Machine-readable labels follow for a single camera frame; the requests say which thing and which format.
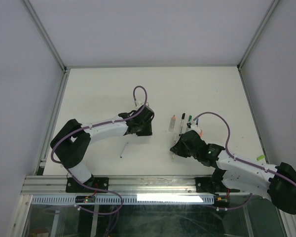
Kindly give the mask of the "white marker green end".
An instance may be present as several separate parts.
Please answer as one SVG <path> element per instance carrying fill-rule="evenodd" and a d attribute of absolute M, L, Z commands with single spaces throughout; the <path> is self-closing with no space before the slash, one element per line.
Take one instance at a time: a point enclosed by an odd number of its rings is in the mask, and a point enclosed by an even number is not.
<path fill-rule="evenodd" d="M 182 131 L 183 131 L 184 120 L 185 120 L 185 113 L 183 113 L 182 114 L 182 117 L 181 117 L 181 123 L 180 123 L 180 129 L 179 129 L 179 136 L 181 136 Z"/>

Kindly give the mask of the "white pen blue tip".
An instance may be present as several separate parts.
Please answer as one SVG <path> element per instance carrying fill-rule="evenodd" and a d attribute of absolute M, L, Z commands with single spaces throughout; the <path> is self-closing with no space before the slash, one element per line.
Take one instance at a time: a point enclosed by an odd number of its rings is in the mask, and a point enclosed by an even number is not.
<path fill-rule="evenodd" d="M 123 158 L 123 156 L 124 156 L 124 153 L 125 153 L 125 151 L 126 151 L 126 149 L 127 149 L 127 147 L 128 147 L 128 142 L 125 144 L 125 146 L 124 146 L 124 148 L 123 148 L 123 150 L 122 150 L 122 152 L 121 152 L 121 154 L 120 154 L 120 158 Z"/>

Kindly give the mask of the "light green pen cap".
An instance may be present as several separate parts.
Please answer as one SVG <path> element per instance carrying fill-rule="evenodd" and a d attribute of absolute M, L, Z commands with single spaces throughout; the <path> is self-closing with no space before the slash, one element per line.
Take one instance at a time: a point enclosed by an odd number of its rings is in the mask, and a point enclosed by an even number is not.
<path fill-rule="evenodd" d="M 265 159 L 264 155 L 261 155 L 261 156 L 257 157 L 257 161 L 260 161 L 260 160 L 263 160 L 263 159 Z"/>

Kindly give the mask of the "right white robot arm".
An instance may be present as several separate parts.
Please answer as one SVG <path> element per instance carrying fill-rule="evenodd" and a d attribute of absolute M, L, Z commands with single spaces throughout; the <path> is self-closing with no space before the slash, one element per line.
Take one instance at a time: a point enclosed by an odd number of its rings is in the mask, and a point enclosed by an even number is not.
<path fill-rule="evenodd" d="M 249 161 L 231 154 L 220 145 L 205 143 L 196 131 L 181 135 L 170 151 L 180 157 L 192 157 L 214 169 L 211 178 L 200 185 L 206 192 L 247 192 L 271 201 L 286 213 L 296 215 L 296 171 L 291 165 Z"/>

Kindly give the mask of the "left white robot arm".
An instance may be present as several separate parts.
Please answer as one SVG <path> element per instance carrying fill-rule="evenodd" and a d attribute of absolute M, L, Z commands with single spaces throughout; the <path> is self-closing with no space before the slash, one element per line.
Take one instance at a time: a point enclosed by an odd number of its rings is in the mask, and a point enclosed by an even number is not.
<path fill-rule="evenodd" d="M 149 106 L 141 106 L 96 124 L 82 124 L 71 119 L 51 141 L 51 156 L 56 155 L 60 164 L 77 179 L 76 186 L 81 191 L 90 191 L 94 176 L 82 162 L 88 146 L 115 136 L 151 136 L 153 118 L 154 111 Z"/>

